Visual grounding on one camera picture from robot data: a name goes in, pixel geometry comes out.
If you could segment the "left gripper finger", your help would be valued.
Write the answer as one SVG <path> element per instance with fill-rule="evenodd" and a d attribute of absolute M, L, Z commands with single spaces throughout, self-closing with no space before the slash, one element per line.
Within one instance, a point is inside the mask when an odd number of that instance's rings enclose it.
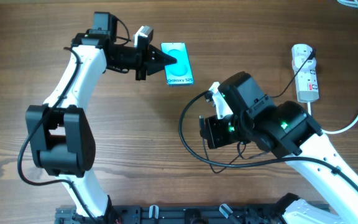
<path fill-rule="evenodd" d="M 151 63 L 158 63 L 162 65 L 171 65 L 177 63 L 177 59 L 162 52 L 153 45 L 149 45 L 149 61 Z"/>
<path fill-rule="evenodd" d="M 163 62 L 147 62 L 147 76 L 153 75 L 161 70 L 165 69 L 167 64 Z"/>

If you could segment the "smartphone with teal screen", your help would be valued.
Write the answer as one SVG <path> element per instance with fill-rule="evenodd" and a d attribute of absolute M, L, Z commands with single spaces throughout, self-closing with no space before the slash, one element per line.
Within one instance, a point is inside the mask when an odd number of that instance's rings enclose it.
<path fill-rule="evenodd" d="M 161 43 L 163 53 L 175 58 L 176 63 L 165 66 L 165 77 L 170 86 L 193 85 L 194 77 L 184 42 Z"/>

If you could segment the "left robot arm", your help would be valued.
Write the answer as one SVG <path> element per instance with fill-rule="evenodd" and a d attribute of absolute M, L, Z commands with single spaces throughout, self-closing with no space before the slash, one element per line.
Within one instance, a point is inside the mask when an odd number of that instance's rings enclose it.
<path fill-rule="evenodd" d="M 93 170 L 96 143 L 86 109 L 100 76 L 107 70 L 133 70 L 136 80 L 145 80 L 175 63 L 152 45 L 153 28 L 142 26 L 122 38 L 117 36 L 120 23 L 109 12 L 95 12 L 93 26 L 72 39 L 70 61 L 57 87 L 25 114 L 28 135 L 22 146 L 30 148 L 35 166 L 46 171 L 52 184 L 65 186 L 75 202 L 71 220 L 78 223 L 121 221 Z"/>

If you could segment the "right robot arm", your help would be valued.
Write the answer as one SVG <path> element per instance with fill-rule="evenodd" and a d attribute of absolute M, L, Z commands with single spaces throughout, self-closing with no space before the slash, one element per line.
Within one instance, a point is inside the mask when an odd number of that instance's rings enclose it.
<path fill-rule="evenodd" d="M 302 106 L 294 101 L 275 106 L 246 72 L 214 82 L 204 97 L 216 109 L 200 124 L 210 149 L 254 142 L 301 174 L 337 212 L 337 220 L 358 223 L 358 175 Z"/>

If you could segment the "white power strip socket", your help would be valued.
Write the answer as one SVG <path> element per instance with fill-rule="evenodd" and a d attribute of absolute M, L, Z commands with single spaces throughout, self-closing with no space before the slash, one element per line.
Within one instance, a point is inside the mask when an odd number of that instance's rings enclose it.
<path fill-rule="evenodd" d="M 291 65 L 296 74 L 296 97 L 300 103 L 311 103 L 319 99 L 315 54 L 315 50 L 306 44 L 295 44 L 291 48 Z"/>

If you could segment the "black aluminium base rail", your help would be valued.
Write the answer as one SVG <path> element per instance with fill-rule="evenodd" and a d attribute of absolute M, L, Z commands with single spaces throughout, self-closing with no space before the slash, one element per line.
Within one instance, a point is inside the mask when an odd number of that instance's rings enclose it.
<path fill-rule="evenodd" d="M 283 223 L 272 204 L 245 206 L 150 207 L 115 206 L 107 215 L 83 217 L 74 208 L 58 208 L 55 223 Z"/>

